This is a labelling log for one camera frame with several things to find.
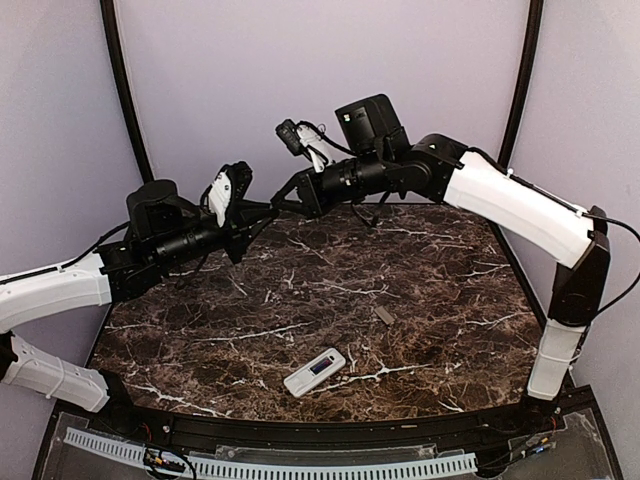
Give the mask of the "grey battery cover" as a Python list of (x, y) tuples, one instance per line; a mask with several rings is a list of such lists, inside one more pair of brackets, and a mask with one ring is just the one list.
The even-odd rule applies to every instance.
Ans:
[(387, 325), (393, 325), (395, 323), (394, 316), (383, 306), (376, 307), (374, 313)]

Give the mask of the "white remote control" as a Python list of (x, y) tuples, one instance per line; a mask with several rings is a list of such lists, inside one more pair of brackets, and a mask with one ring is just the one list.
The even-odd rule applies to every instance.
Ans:
[(345, 364), (345, 357), (335, 348), (329, 348), (286, 377), (283, 383), (295, 398), (299, 398), (338, 372)]

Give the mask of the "purple AAA battery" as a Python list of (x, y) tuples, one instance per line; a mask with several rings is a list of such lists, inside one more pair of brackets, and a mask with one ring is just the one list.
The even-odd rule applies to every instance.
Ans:
[(314, 365), (310, 367), (310, 371), (314, 375), (319, 375), (321, 372), (329, 368), (333, 364), (333, 358), (330, 356), (324, 357)]

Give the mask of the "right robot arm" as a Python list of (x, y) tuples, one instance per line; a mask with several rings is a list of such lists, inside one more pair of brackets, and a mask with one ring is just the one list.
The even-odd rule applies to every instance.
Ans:
[(348, 104), (335, 115), (347, 141), (346, 159), (333, 160), (334, 142), (314, 124), (284, 120), (276, 135), (311, 167), (296, 173), (271, 199), (274, 207), (319, 218), (340, 203), (412, 192), (436, 204), (470, 211), (547, 252), (556, 273), (546, 326), (527, 385), (528, 397), (510, 413), (521, 434), (549, 416), (580, 340), (597, 316), (610, 266), (604, 211), (586, 210), (514, 175), (485, 152), (441, 134), (411, 143), (384, 94)]

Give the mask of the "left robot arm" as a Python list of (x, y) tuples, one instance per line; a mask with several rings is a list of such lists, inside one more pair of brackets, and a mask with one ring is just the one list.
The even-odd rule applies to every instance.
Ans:
[(141, 427), (140, 412), (124, 399), (116, 375), (87, 369), (44, 352), (16, 335), (15, 327), (53, 314), (143, 296), (171, 269), (217, 250), (239, 263), (248, 246), (278, 212), (245, 199), (247, 183), (221, 172), (205, 205), (179, 196), (167, 179), (140, 187), (127, 199), (125, 237), (103, 242), (81, 257), (1, 281), (1, 381), (28, 388), (89, 412), (120, 436)]

